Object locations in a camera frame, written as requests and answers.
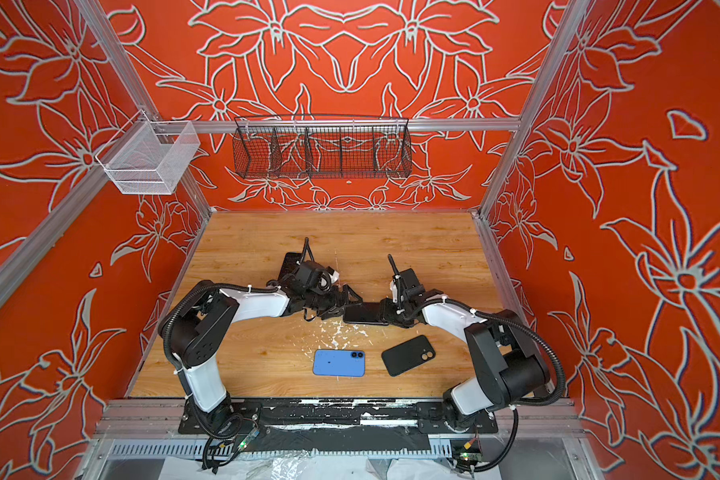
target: blue smartphone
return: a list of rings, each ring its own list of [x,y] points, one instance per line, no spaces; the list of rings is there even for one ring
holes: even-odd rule
[[[317,350],[312,373],[325,376],[364,376],[365,352],[359,350]]]

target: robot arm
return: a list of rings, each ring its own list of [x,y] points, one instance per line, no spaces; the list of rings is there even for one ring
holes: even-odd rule
[[[515,312],[480,312],[448,298],[440,290],[426,291],[412,269],[400,272],[392,255],[388,258],[393,277],[392,298],[386,302],[393,306],[381,309],[390,317],[385,320],[406,325],[417,320],[436,326],[469,347],[476,376],[443,394],[445,414],[452,428],[469,427],[474,414],[482,409],[492,412],[516,403],[549,405],[562,396],[565,377],[556,355]],[[542,345],[555,365],[557,385],[546,397],[523,399],[550,380],[538,345]],[[499,346],[508,346],[510,350],[502,354]]]
[[[286,254],[278,281],[270,281],[268,288],[209,280],[197,283],[157,327],[184,392],[213,417],[214,410],[229,397],[221,382],[216,352],[230,325],[265,316],[290,316],[302,310],[305,320],[310,321],[307,309],[323,319],[341,316],[346,305],[362,302],[362,298],[349,286],[340,290],[337,282],[338,272],[317,264],[305,239],[300,254]]]
[[[561,397],[565,380],[557,357],[514,312],[479,312],[439,290],[426,291],[412,269],[399,272],[392,256],[388,258],[393,270],[392,298],[381,302],[382,319],[406,328],[417,321],[436,326],[468,344],[476,375],[443,395],[449,425],[467,428],[474,414],[484,408],[494,411],[515,403],[548,405]],[[264,316],[290,316],[301,310],[310,321],[307,309],[323,319],[341,316],[346,306],[360,303],[362,298],[348,286],[339,289],[337,283],[338,272],[317,264],[306,240],[300,254],[286,255],[278,281],[271,281],[268,288],[204,280],[163,319],[158,332],[166,357],[210,427],[229,402],[216,351],[230,325]],[[550,379],[537,344],[544,347],[555,365],[557,385],[546,397],[522,399]],[[502,355],[499,345],[509,346],[510,351]]]

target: white wire basket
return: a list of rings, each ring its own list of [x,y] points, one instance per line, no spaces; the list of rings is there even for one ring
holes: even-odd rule
[[[200,147],[192,122],[172,144],[161,143],[149,122],[136,123],[134,129],[116,155],[99,163],[124,194],[172,194]]]

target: aluminum rail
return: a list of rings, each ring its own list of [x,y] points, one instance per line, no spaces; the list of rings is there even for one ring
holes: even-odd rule
[[[355,120],[241,120],[240,126],[250,127],[372,127],[405,122],[404,119],[359,118]],[[198,134],[233,134],[238,124],[233,121],[194,120],[192,124]],[[158,134],[178,135],[186,125],[186,120],[152,122]],[[412,118],[408,120],[408,130],[412,133],[431,131],[515,131],[520,119],[509,118]]]

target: wire mesh basket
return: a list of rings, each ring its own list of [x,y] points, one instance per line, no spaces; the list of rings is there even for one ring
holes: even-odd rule
[[[192,122],[172,144],[162,143],[150,122],[133,128],[117,155],[103,163],[99,160],[101,166],[124,194],[172,194],[200,147]]]
[[[406,178],[412,146],[404,118],[266,121],[238,117],[235,173],[242,178]]]

